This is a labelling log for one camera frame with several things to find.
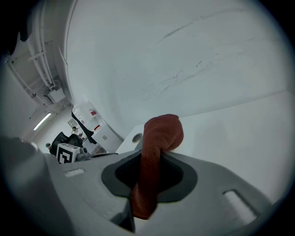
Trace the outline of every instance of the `towel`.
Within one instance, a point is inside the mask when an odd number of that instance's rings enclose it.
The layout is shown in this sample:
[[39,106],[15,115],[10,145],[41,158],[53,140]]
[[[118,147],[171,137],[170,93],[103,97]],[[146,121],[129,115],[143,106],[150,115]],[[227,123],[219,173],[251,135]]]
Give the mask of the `towel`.
[[131,193],[134,217],[148,219],[157,207],[160,153],[177,148],[182,141],[183,128],[176,115],[154,117],[144,125],[140,174]]

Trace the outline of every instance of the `ceiling light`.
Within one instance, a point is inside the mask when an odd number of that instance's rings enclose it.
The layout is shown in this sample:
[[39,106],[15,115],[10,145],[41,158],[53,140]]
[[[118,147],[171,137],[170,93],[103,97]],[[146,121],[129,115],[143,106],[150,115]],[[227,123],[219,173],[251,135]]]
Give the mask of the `ceiling light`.
[[49,116],[50,116],[51,114],[50,113],[48,113],[47,115],[46,115],[46,117],[44,117],[43,119],[42,119],[42,121],[40,121],[39,122],[39,124],[34,128],[34,130],[36,130]]

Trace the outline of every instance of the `white panel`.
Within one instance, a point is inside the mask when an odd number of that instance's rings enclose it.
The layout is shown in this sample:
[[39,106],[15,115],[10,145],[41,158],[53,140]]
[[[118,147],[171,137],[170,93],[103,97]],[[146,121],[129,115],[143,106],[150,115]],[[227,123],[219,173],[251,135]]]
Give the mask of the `white panel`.
[[279,29],[233,0],[80,0],[67,63],[75,102],[89,99],[123,138],[154,116],[284,91],[294,73]]
[[55,102],[59,102],[60,100],[65,98],[65,94],[64,94],[62,88],[60,88],[58,90],[51,91],[51,92],[49,92],[49,94]]
[[122,144],[122,140],[107,125],[99,127],[92,138],[109,153],[114,153]]
[[126,153],[126,152],[134,150],[136,148],[136,146],[138,145],[138,142],[133,143],[132,139],[137,134],[140,134],[140,133],[143,134],[143,131],[144,131],[144,124],[140,124],[140,125],[135,126],[132,129],[132,131],[127,135],[124,142],[116,150],[116,153],[121,154],[121,153]]

